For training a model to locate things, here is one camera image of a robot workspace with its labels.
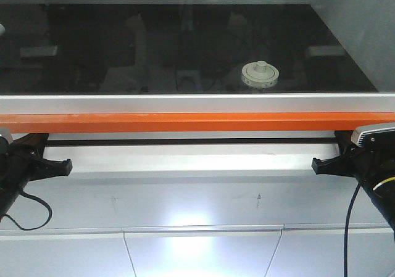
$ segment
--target orange bar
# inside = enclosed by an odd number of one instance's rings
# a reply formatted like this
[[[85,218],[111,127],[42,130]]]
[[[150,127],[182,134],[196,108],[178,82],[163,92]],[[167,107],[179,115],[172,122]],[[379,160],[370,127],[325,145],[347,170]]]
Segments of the orange bar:
[[[353,130],[387,122],[394,112],[0,115],[13,133]]]

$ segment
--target white cabinet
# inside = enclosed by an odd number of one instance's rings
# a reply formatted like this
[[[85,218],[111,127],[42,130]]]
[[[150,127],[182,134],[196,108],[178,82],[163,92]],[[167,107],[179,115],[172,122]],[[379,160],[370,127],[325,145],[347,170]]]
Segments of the white cabinet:
[[[279,231],[130,233],[138,277],[265,276]]]
[[[132,277],[122,233],[0,236],[1,277]]]
[[[343,276],[343,230],[284,231],[267,277]],[[395,269],[391,229],[352,229],[349,277],[387,277]]]

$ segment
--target white gear-shaped object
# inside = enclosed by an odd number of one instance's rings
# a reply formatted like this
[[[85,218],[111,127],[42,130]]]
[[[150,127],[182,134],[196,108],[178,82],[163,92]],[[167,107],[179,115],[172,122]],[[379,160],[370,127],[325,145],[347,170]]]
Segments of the white gear-shaped object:
[[[277,68],[265,61],[248,63],[241,70],[243,83],[256,89],[265,89],[276,85],[279,75]]]

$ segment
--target black cable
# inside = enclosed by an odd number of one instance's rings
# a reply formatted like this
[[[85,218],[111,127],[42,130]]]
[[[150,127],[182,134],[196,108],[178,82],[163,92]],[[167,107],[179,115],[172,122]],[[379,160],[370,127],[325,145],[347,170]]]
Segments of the black cable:
[[[49,204],[48,204],[47,202],[45,202],[44,200],[42,200],[42,199],[39,198],[39,197],[36,197],[36,196],[31,195],[31,194],[25,193],[22,189],[19,190],[19,194],[20,194],[22,197],[25,197],[25,198],[27,198],[27,199],[36,201],[36,202],[40,203],[41,205],[43,205],[45,208],[47,208],[47,210],[48,210],[48,217],[47,217],[47,220],[46,220],[41,226],[37,226],[36,228],[24,228],[24,227],[20,226],[20,225],[17,223],[17,221],[14,220],[14,219],[13,219],[10,215],[8,215],[8,214],[2,214],[0,217],[7,217],[7,218],[9,218],[9,219],[15,224],[15,226],[17,226],[17,227],[18,227],[19,229],[21,229],[22,231],[33,231],[33,230],[35,230],[35,229],[40,229],[40,228],[42,228],[43,226],[45,226],[47,223],[49,223],[49,221],[50,221],[51,218],[52,218],[52,208],[51,208],[51,206],[49,206]]]
[[[355,188],[355,191],[351,197],[350,205],[348,206],[347,210],[346,224],[344,227],[344,277],[348,276],[348,229],[350,225],[351,210],[354,206],[354,202],[356,201],[359,189],[362,186],[361,181],[358,182],[358,185]]]

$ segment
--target clamp jaw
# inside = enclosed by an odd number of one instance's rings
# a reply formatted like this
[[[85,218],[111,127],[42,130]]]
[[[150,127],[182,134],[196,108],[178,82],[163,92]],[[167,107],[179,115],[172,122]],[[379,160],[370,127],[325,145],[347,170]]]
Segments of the clamp jaw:
[[[355,177],[395,231],[395,123],[335,131],[338,157],[314,158],[316,174]]]
[[[68,176],[70,159],[58,162],[43,158],[48,134],[28,134],[15,141],[0,128],[0,220],[29,181]]]

